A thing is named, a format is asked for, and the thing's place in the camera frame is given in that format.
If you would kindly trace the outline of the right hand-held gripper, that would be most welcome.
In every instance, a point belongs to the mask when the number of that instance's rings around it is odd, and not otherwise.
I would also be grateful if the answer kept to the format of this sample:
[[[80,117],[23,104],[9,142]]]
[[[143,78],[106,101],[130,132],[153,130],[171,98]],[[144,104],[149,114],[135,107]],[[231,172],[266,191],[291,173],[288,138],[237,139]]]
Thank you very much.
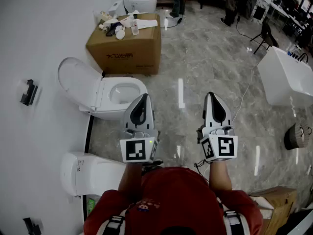
[[[203,119],[206,127],[197,130],[206,162],[220,162],[237,157],[238,137],[231,126],[231,111],[213,92],[204,99]]]

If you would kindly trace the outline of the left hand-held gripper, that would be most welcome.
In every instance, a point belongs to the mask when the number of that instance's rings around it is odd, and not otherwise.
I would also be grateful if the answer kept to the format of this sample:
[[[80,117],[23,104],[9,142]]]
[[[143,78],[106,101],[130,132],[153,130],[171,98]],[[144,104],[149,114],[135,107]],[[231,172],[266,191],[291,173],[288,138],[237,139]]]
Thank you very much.
[[[120,148],[124,163],[152,163],[159,143],[154,110],[148,94],[136,98],[123,116]]]

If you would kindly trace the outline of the person's left forearm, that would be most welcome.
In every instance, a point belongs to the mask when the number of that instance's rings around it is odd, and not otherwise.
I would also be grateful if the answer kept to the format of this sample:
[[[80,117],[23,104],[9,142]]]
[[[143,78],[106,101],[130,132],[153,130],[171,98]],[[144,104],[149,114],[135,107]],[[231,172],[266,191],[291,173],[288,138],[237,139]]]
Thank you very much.
[[[138,195],[141,191],[141,173],[142,164],[126,164],[118,191],[132,196]]]

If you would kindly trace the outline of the person's right forearm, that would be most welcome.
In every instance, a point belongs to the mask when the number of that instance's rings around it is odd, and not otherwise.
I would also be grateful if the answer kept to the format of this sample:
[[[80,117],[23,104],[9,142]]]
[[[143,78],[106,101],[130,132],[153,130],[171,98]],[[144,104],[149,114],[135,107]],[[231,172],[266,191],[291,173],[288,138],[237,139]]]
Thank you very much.
[[[232,184],[225,161],[211,163],[209,185],[214,192],[232,190]]]

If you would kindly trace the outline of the white toilet bowl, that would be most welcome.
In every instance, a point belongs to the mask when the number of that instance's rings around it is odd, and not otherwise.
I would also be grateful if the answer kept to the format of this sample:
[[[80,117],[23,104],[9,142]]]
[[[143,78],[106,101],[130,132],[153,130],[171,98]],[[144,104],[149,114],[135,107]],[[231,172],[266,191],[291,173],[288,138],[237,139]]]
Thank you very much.
[[[123,111],[99,111],[97,110],[97,108],[100,106],[100,102],[101,102],[101,96],[98,95],[97,97],[97,102],[96,102],[96,109],[95,111],[88,111],[87,109],[79,106],[79,110],[81,112],[85,112],[85,113],[88,113],[94,117],[97,117],[97,118],[100,118],[100,119],[103,119],[103,120],[119,120],[120,118],[123,117],[123,114],[125,112],[125,110]]]

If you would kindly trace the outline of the white toilet with tank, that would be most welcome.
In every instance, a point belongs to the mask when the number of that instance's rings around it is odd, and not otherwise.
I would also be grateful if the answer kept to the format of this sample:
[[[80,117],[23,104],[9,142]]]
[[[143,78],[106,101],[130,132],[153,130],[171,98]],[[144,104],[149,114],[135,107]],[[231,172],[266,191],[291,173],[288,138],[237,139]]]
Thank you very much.
[[[98,195],[117,190],[126,165],[90,153],[65,153],[60,176],[63,189],[72,196]]]

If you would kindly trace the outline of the large brown cardboard box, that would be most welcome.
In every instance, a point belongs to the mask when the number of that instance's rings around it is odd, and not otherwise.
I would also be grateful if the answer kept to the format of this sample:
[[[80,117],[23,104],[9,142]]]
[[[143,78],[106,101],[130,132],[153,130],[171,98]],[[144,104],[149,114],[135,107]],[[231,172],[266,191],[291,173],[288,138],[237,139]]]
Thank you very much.
[[[125,37],[107,37],[95,28],[86,43],[86,48],[95,62],[106,74],[158,74],[161,56],[160,16],[156,13],[138,14],[137,19],[157,20],[157,27],[140,29],[133,35],[125,28]]]

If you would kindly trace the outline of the round woven basket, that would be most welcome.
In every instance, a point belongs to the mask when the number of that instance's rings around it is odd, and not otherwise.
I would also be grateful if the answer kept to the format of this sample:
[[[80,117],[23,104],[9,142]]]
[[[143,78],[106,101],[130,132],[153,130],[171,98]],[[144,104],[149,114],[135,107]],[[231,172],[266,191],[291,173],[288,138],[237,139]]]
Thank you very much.
[[[285,148],[287,150],[305,148],[308,146],[311,137],[313,137],[313,129],[304,118],[301,118],[285,133]]]

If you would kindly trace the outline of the person's red shirt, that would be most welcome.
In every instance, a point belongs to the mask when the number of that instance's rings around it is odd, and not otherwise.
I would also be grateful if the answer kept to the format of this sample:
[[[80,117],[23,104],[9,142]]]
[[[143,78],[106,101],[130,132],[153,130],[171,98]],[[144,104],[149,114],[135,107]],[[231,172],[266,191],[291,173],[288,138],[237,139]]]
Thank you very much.
[[[192,235],[226,235],[223,206],[244,216],[251,235],[259,235],[263,217],[241,190],[224,190],[216,196],[207,181],[181,167],[145,174],[142,195],[132,200],[119,190],[105,191],[84,223],[84,235],[96,235],[109,218],[126,211],[125,235],[164,235],[169,228]]]

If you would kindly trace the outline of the white paper sheet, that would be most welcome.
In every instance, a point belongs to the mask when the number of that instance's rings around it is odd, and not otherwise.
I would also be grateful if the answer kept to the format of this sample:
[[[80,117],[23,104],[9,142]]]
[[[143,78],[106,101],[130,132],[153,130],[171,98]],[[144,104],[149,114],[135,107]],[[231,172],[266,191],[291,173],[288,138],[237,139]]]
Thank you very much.
[[[145,29],[150,27],[157,27],[158,22],[157,20],[142,20],[142,19],[135,19],[135,24],[137,25],[138,29]]]

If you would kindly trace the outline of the black chair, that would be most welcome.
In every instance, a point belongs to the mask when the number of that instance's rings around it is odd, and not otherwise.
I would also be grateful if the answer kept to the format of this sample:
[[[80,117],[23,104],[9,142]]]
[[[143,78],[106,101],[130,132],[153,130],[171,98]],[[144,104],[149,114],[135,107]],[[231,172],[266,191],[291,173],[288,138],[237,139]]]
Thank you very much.
[[[258,37],[261,37],[262,41],[259,44],[259,46],[256,48],[256,50],[254,51],[253,54],[255,54],[257,52],[257,50],[261,47],[261,45],[263,43],[268,45],[267,50],[269,47],[279,48],[278,42],[275,40],[274,36],[272,35],[271,28],[266,21],[263,21],[263,23],[262,23],[261,33],[258,34],[256,37],[252,38],[250,41],[252,42],[253,40],[255,40]]]

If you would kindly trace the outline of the black bathtub faucet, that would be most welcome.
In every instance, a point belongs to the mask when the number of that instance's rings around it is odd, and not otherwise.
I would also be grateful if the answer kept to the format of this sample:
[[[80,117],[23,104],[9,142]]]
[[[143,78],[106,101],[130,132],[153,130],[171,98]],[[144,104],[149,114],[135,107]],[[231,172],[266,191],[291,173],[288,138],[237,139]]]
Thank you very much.
[[[308,55],[305,52],[288,51],[288,55],[296,59],[299,62],[307,63],[309,60]]]

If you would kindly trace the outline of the small cardboard box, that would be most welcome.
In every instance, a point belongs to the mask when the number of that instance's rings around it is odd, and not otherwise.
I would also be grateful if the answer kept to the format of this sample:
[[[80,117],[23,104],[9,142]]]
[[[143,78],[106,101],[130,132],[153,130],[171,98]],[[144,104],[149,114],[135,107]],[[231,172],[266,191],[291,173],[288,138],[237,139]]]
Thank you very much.
[[[250,198],[257,204],[263,217],[260,235],[276,235],[291,214],[296,203],[297,190],[277,186],[251,193]]]

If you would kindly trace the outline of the white work desk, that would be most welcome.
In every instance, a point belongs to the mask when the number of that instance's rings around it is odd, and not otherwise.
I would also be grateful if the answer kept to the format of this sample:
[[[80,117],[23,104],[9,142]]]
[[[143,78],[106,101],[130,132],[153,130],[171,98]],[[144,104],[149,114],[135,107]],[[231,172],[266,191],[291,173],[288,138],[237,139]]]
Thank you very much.
[[[291,19],[301,29],[303,28],[302,25],[295,19],[295,17],[291,16],[286,11],[284,11],[280,5],[277,5],[271,1],[270,6],[271,6],[271,8],[273,8],[273,11],[269,17],[269,22],[273,22],[273,24],[276,25],[276,24],[278,24],[278,20],[279,20],[280,16],[284,16],[285,18],[287,18],[286,21],[280,26],[279,32],[281,32],[283,30],[284,26],[288,22],[288,19]],[[274,12],[278,12],[278,14],[279,14],[279,16],[277,17],[276,20],[273,19]]]

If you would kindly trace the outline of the black wall-mounted holder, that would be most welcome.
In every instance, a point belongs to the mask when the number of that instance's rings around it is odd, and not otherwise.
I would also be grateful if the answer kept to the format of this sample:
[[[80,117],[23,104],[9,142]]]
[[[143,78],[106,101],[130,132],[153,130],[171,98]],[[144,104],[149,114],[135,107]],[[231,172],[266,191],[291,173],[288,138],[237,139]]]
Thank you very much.
[[[29,106],[32,105],[38,90],[38,86],[35,84],[33,79],[28,79],[24,84],[22,89],[22,96],[20,99],[20,103]]]
[[[26,225],[29,235],[42,235],[40,226],[38,224],[34,224],[29,217],[23,218],[23,221]]]

